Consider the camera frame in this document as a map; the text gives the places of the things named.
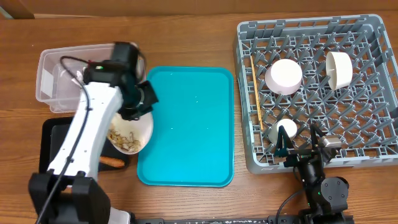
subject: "blue tray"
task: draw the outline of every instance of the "blue tray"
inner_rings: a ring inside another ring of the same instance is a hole
[[[224,68],[156,67],[154,132],[139,153],[148,185],[224,187],[234,174],[233,77]]]

